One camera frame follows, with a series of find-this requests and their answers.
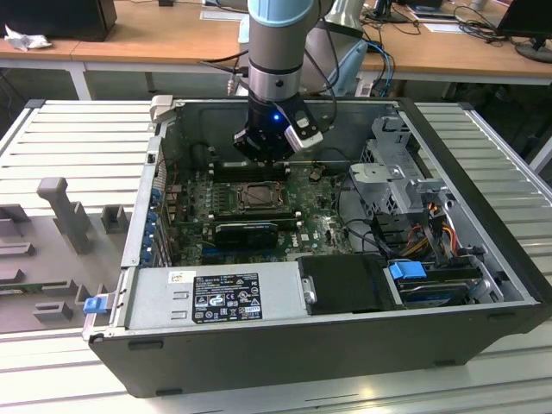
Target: black cable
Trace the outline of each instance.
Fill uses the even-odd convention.
[[[340,200],[341,200],[341,197],[342,197],[342,191],[343,191],[343,186],[345,185],[345,181],[347,181],[347,179],[350,178],[349,175],[347,173],[345,173],[345,176],[343,177],[343,180],[342,180],[342,183],[341,185],[339,186],[339,191],[337,192],[337,195],[336,195],[336,214],[337,214],[337,218],[339,219],[340,223],[345,226],[345,228],[348,230],[348,232],[351,234],[351,235],[355,235],[357,236],[358,238],[360,238],[361,240],[363,240],[364,242],[368,242],[370,244],[372,244],[374,247],[378,248],[379,246],[372,240],[366,238],[364,235],[361,235],[360,233],[358,233],[357,231],[351,229],[344,221],[343,221],[343,217],[342,217],[342,213],[340,212]]]
[[[412,33],[412,32],[405,32],[403,29],[401,29],[399,26],[397,26],[396,23],[392,23],[392,25],[395,27],[395,29],[397,29],[400,33],[404,33],[405,35],[411,35],[411,36],[418,36],[418,35],[421,35],[422,34],[422,31],[420,30],[420,23],[415,21],[414,23],[412,23],[412,25],[414,26],[414,28],[416,29],[416,33]]]
[[[481,20],[464,20],[460,18],[457,14],[459,9],[467,9],[474,12]],[[472,9],[468,6],[458,6],[454,11],[455,19],[458,21],[458,28],[473,37],[482,39],[486,43],[500,43],[499,47],[502,46],[502,43],[508,41],[510,37],[500,36],[496,33],[496,28],[494,25],[489,22],[485,16],[483,16],[479,11]]]
[[[351,160],[341,149],[338,147],[324,147],[320,151],[318,151],[315,158],[319,158],[321,154],[325,153],[326,151],[336,151],[345,159],[345,161],[349,162],[350,164],[354,164],[356,161]]]
[[[239,62],[239,59],[241,58],[241,56],[243,56],[244,54],[247,54],[247,53],[249,53],[249,49],[243,50],[239,53],[235,53],[235,54],[233,54],[231,56],[227,56],[225,58],[200,60],[199,63],[202,64],[202,65],[214,67],[215,69],[218,69],[219,71],[232,73],[232,74],[236,75],[239,72],[239,70],[237,68],[237,64]],[[222,66],[222,65],[217,65],[217,63],[227,62],[228,60],[232,60],[232,59],[236,59],[236,62],[234,63],[233,68],[229,68],[229,67]]]
[[[209,63],[221,63],[221,62],[227,62],[228,60],[232,59],[239,59],[244,54],[249,53],[249,49],[243,50],[239,53],[232,54],[230,56],[227,56],[225,58],[218,58],[218,59],[208,59],[208,60],[202,60],[202,62],[209,62]]]
[[[230,7],[224,7],[224,6],[221,6],[219,4],[215,4],[215,7],[219,8],[220,10],[229,11],[229,12],[232,12],[232,13],[242,13],[243,15],[248,15],[247,11],[234,10]]]
[[[3,74],[2,71],[0,71],[0,77],[3,79],[3,81],[11,88],[13,92],[16,93],[16,95],[24,102],[27,102],[27,99],[25,99],[21,93],[11,84],[11,82],[6,78],[6,76]]]
[[[366,249],[364,248],[364,237],[366,237],[367,235],[371,234],[372,231],[368,230],[364,235],[362,235],[362,253],[366,252]]]
[[[320,13],[322,13],[322,0],[318,0],[318,9],[320,10]],[[336,45],[334,44],[334,40],[331,37],[331,33],[328,29],[328,22],[326,22],[326,17],[322,16],[322,21],[324,22],[324,28],[326,30],[326,36],[328,37],[329,45],[331,46],[331,52],[334,55],[334,63],[336,64],[336,78],[332,81],[329,88],[333,88],[337,85],[337,82],[340,78],[340,68],[339,68],[339,59],[337,58],[337,51],[336,51]]]
[[[318,72],[318,74],[320,75],[320,77],[324,80],[325,84],[326,84],[326,85],[329,85],[328,78],[326,77],[326,75],[324,74],[324,72],[322,72],[322,69],[320,69],[320,66],[319,66],[318,63],[312,58],[311,54],[309,53],[309,51],[308,51],[307,49],[304,50],[304,54],[306,54],[307,59],[308,59],[308,60],[311,62],[311,64],[314,66],[314,68],[316,69],[316,71]],[[329,125],[333,125],[333,123],[336,121],[336,118],[337,118],[337,98],[336,98],[336,93],[334,92],[334,89],[333,89],[333,88],[329,88],[328,91],[329,91],[329,94],[331,95],[332,106],[333,106],[332,115],[331,115],[331,117],[329,118]]]

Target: blue tab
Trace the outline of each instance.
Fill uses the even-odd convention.
[[[161,200],[161,191],[159,188],[152,188],[152,201],[157,202]]]
[[[83,307],[85,314],[89,313],[107,313],[107,298],[106,297],[94,297],[87,298],[85,300],[85,306]]]
[[[397,279],[425,279],[428,277],[423,265],[419,261],[397,261],[389,266],[394,280]]]
[[[154,223],[157,221],[157,219],[159,218],[159,216],[157,214],[155,214],[154,212],[152,211],[148,211],[147,212],[147,220],[151,223]]]

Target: desk leg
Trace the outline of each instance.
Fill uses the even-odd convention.
[[[543,149],[541,149],[538,154],[535,156],[533,161],[529,164],[529,166],[533,169],[535,173],[540,173],[543,168],[549,163],[549,161],[552,159],[552,136],[550,139],[544,144]]]
[[[82,62],[70,62],[66,70],[71,75],[72,84],[75,86],[78,99],[81,101],[91,101],[92,94],[86,83],[85,65]]]

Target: wooden desk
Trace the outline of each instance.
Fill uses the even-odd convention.
[[[81,41],[74,60],[196,65],[238,52],[239,23],[200,20],[200,4],[115,5],[117,22],[107,40]]]
[[[53,41],[51,47],[45,49],[30,49],[23,52],[14,49],[7,41],[0,41],[0,59],[29,60],[71,60],[71,52],[77,47],[78,41]]]
[[[489,2],[489,10],[504,13],[505,7]],[[157,2],[116,1],[116,11],[116,26],[104,42],[54,41],[51,49],[28,53],[0,42],[0,66],[65,69],[79,98],[91,99],[86,71],[213,73],[217,71],[198,62],[239,50],[239,23],[200,20],[200,5],[176,3],[160,8]],[[401,28],[413,30],[410,25]],[[383,27],[386,50],[396,61],[395,79],[520,85],[552,82],[552,65],[527,60],[509,43],[496,47],[467,34],[432,33],[423,24],[420,30],[421,35],[413,36],[393,25]],[[374,29],[367,31],[378,39]],[[378,54],[367,55],[361,68],[362,85],[379,76],[382,67]]]
[[[457,5],[449,4],[443,8],[453,11]],[[492,1],[485,9],[486,13],[497,16],[502,16],[505,11],[506,7]],[[476,17],[469,10],[462,13],[468,18]],[[416,32],[411,25],[403,24],[401,28]],[[488,44],[463,33],[434,33],[423,23],[419,28],[421,35],[403,34],[390,24],[381,30],[386,51],[397,64],[395,78],[447,81],[464,78],[467,82],[506,84],[539,83],[540,79],[545,85],[552,81],[552,65],[524,58],[509,42]],[[367,32],[378,40],[375,29],[367,27]],[[364,60],[362,70],[374,73],[381,67],[381,58],[370,55]]]

